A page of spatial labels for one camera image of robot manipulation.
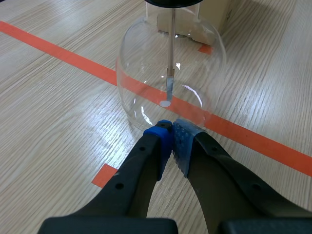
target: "cardboard box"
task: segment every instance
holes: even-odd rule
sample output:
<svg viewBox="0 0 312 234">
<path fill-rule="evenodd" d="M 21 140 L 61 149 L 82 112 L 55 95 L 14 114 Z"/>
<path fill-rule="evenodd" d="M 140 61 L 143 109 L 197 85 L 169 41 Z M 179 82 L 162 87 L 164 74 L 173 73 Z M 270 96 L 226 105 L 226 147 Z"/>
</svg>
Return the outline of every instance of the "cardboard box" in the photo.
<svg viewBox="0 0 312 234">
<path fill-rule="evenodd" d="M 218 31 L 222 33 L 224 26 L 229 19 L 234 0 L 203 0 L 199 6 L 198 17 L 201 20 L 207 20 Z M 159 30 L 168 32 L 171 15 L 167 11 L 158 14 L 157 27 Z M 211 32 L 202 32 L 202 27 L 194 23 L 194 14 L 189 13 L 185 9 L 177 8 L 176 10 L 176 24 L 175 33 L 185 36 L 190 36 L 193 40 L 212 45 L 215 40 L 215 35 Z"/>
</svg>

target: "blue gripper pad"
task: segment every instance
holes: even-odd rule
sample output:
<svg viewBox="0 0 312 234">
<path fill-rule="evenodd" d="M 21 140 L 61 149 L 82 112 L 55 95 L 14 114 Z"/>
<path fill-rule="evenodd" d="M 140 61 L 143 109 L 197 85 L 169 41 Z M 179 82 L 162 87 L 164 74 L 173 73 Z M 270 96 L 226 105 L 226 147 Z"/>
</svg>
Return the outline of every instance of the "blue gripper pad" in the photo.
<svg viewBox="0 0 312 234">
<path fill-rule="evenodd" d="M 177 119 L 174 122 L 174 158 L 186 178 L 189 172 L 193 139 L 203 131 L 198 126 L 183 119 Z"/>
</svg>

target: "white tip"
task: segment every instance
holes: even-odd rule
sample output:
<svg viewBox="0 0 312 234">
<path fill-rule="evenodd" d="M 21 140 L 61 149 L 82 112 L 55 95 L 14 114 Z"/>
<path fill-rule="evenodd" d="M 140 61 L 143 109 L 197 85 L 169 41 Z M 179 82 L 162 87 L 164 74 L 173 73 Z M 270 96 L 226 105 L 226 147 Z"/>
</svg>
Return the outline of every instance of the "white tip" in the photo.
<svg viewBox="0 0 312 234">
<path fill-rule="evenodd" d="M 171 102 L 169 102 L 169 101 L 161 101 L 160 102 L 160 106 L 161 107 L 168 107 L 170 105 L 171 105 Z"/>
</svg>

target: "wood grain surface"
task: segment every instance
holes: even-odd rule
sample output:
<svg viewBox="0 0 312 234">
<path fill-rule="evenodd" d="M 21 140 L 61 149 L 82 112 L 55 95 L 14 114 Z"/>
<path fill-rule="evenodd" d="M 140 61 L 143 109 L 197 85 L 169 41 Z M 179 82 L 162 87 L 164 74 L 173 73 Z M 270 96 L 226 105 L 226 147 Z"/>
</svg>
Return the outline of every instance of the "wood grain surface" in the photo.
<svg viewBox="0 0 312 234">
<path fill-rule="evenodd" d="M 312 156 L 312 2 L 237 0 L 222 36 L 226 85 L 216 114 Z M 143 0 L 6 0 L 0 20 L 114 69 L 126 29 Z M 0 33 L 0 233 L 36 233 L 100 188 L 104 163 L 118 168 L 142 132 L 115 86 Z M 279 193 L 312 210 L 311 178 L 209 132 Z M 188 180 L 170 159 L 150 217 L 179 232 L 207 233 Z"/>
</svg>

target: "black lid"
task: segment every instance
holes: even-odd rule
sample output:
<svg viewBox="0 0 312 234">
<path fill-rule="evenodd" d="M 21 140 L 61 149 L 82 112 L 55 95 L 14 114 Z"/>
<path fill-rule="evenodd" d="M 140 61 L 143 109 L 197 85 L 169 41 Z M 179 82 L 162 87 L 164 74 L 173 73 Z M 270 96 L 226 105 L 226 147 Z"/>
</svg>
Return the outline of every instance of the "black lid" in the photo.
<svg viewBox="0 0 312 234">
<path fill-rule="evenodd" d="M 180 8 L 195 5 L 203 0 L 145 0 L 146 2 L 164 8 Z"/>
</svg>

